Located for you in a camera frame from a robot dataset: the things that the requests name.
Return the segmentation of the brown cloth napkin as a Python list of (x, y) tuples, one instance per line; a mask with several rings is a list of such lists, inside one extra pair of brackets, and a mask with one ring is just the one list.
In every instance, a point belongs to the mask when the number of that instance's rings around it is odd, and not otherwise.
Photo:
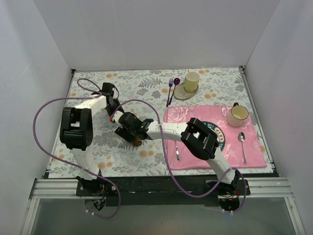
[(139, 139), (139, 138), (134, 138), (132, 141), (131, 141), (131, 145), (133, 147), (139, 147), (142, 145), (142, 140)]

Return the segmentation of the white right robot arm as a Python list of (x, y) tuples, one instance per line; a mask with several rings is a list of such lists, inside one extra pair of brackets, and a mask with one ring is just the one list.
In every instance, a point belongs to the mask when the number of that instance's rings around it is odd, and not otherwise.
[(231, 168), (229, 162), (223, 156), (220, 149), (217, 134), (197, 118), (191, 118), (188, 122), (181, 123), (160, 123), (160, 120), (146, 119), (141, 121), (130, 112), (117, 111), (110, 117), (110, 121), (116, 123), (116, 133), (124, 140), (134, 146), (139, 146), (138, 141), (162, 140), (164, 157), (167, 158), (165, 140), (180, 141), (200, 160), (206, 161), (218, 177), (218, 182), (202, 195), (192, 195), (185, 191), (175, 179), (171, 168), (169, 173), (177, 187), (187, 196), (192, 198), (203, 198), (221, 185), (221, 193), (231, 195), (239, 189), (240, 173), (237, 169)]

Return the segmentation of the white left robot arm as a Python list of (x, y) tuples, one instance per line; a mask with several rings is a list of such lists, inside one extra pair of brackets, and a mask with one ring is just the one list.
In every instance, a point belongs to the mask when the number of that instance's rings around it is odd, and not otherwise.
[(92, 117), (101, 110), (109, 115), (119, 106), (114, 98), (117, 88), (112, 83), (104, 82), (99, 93), (93, 93), (90, 99), (74, 107), (65, 107), (62, 111), (60, 141), (73, 154), (75, 161), (82, 167), (81, 175), (76, 179), (83, 189), (94, 196), (104, 191), (104, 183), (97, 176), (101, 171), (94, 161), (90, 145), (93, 140)]

